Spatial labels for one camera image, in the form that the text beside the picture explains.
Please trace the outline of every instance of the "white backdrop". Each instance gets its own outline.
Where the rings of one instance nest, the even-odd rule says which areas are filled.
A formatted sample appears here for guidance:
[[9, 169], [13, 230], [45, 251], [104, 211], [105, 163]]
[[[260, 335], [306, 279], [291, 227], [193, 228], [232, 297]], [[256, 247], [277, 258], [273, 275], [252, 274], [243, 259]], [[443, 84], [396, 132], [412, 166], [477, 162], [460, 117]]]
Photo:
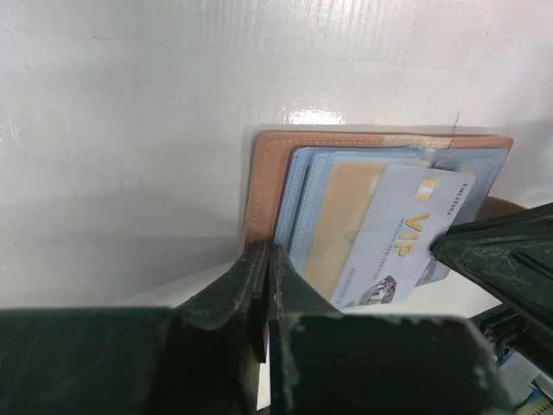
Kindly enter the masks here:
[[551, 201], [552, 28], [529, 0], [0, 0], [0, 306], [231, 261], [267, 128], [508, 134], [493, 193]]

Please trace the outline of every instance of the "card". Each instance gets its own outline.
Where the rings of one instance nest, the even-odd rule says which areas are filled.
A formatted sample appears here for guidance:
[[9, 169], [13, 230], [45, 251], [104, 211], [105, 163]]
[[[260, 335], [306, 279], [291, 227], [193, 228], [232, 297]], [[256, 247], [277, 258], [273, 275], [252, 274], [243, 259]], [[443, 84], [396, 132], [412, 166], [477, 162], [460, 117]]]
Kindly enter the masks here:
[[332, 169], [303, 270], [303, 277], [326, 299], [334, 293], [387, 166], [388, 163], [341, 163]]
[[447, 232], [473, 184], [469, 174], [389, 165], [331, 303], [345, 308], [405, 301], [431, 259], [430, 245]]
[[[434, 169], [456, 171], [474, 175], [473, 188], [457, 214], [453, 225], [474, 220], [482, 203], [492, 188], [501, 166], [507, 157], [507, 149], [455, 149], [437, 150], [433, 162]], [[444, 279], [449, 268], [431, 259], [417, 286]]]
[[291, 233], [289, 255], [295, 269], [304, 275], [311, 241], [319, 221], [321, 204], [326, 199], [328, 178], [333, 167], [342, 163], [350, 165], [373, 163], [416, 163], [428, 157], [425, 149], [402, 148], [366, 151], [333, 150], [315, 153], [309, 166], [303, 187], [296, 220]]

